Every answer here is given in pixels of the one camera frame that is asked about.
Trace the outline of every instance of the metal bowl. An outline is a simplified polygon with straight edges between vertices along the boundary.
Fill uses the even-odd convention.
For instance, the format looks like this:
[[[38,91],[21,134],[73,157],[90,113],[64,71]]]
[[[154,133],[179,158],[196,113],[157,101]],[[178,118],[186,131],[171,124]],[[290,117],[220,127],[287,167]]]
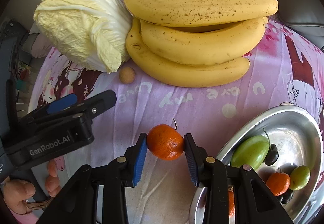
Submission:
[[[292,200],[282,205],[294,221],[311,197],[322,166],[323,143],[320,129],[315,119],[306,110],[283,105],[271,108],[258,115],[243,126],[218,153],[217,159],[229,165],[234,150],[247,138],[269,135],[271,143],[278,148],[279,159],[272,166],[264,163],[256,170],[266,181],[270,174],[281,168],[282,172],[290,174],[294,168],[307,165],[311,175],[308,184],[294,192]],[[189,210],[189,224],[202,224],[205,211],[207,188],[198,188]]]

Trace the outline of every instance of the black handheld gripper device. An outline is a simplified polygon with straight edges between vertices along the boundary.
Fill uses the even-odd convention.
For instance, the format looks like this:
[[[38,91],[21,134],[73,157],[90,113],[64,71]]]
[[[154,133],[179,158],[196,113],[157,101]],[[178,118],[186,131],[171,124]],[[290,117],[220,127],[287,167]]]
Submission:
[[[12,116],[8,113],[8,121],[17,124],[9,123],[8,133],[0,134],[3,143],[0,145],[0,182],[8,176],[29,181],[36,189],[35,201],[47,200],[30,168],[92,143],[92,119],[115,106],[116,100],[112,90],[82,103],[77,102],[76,95],[70,94],[20,120],[15,112]]]
[[[141,133],[135,146],[108,165],[81,166],[50,203],[37,224],[95,224],[98,186],[103,185],[102,224],[128,224],[125,187],[141,179],[147,146]]]
[[[236,224],[293,224],[277,198],[251,168],[224,165],[184,136],[185,154],[196,187],[207,187],[203,224],[229,223],[228,187],[233,186]]]

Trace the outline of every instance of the banana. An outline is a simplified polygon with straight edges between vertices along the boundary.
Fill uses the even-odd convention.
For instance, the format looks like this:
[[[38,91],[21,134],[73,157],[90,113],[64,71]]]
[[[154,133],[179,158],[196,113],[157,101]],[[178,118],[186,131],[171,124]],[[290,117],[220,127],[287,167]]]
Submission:
[[[240,79],[249,69],[248,59],[239,57],[230,62],[204,67],[187,66],[166,60],[152,53],[142,42],[140,21],[134,18],[126,38],[126,48],[133,61],[148,75],[160,82],[180,87],[211,87]]]
[[[200,27],[173,27],[173,29],[181,30],[184,32],[202,33],[202,32],[209,32],[209,31],[224,29],[224,28],[232,26],[235,23],[236,22],[211,25],[211,26],[200,26]]]
[[[197,27],[270,16],[277,0],[124,0],[142,20],[168,27]]]
[[[233,23],[225,29],[189,33],[141,22],[144,44],[154,54],[186,65],[221,64],[252,50],[262,39],[263,18]]]

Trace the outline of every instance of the finger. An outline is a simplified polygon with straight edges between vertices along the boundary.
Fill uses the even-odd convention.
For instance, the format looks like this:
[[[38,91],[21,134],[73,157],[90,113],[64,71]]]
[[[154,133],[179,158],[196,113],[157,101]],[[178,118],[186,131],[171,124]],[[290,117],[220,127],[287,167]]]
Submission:
[[[57,177],[57,166],[54,159],[48,162],[47,170],[52,177]]]
[[[30,210],[23,204],[22,200],[29,199],[35,194],[32,183],[24,180],[12,180],[4,185],[3,196],[7,206],[17,214],[25,214]]]
[[[61,187],[58,186],[56,189],[54,189],[52,192],[48,192],[48,194],[51,196],[51,197],[56,197],[56,195],[61,191]]]
[[[47,191],[54,191],[60,184],[60,179],[58,177],[52,177],[49,175],[45,181],[45,188]]]
[[[7,182],[9,182],[10,181],[10,177],[7,177],[3,182],[4,183],[7,183]]]

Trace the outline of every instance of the small orange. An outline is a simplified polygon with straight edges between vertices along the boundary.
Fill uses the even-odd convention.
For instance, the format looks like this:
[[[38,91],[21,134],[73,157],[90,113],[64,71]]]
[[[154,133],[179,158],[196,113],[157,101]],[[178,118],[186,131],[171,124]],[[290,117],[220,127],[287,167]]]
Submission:
[[[286,173],[275,172],[267,180],[267,186],[275,196],[280,196],[287,191],[290,177]]]
[[[228,191],[229,217],[235,214],[234,192]]]
[[[175,160],[184,150],[184,139],[181,134],[167,124],[153,127],[146,138],[148,149],[163,160]]]

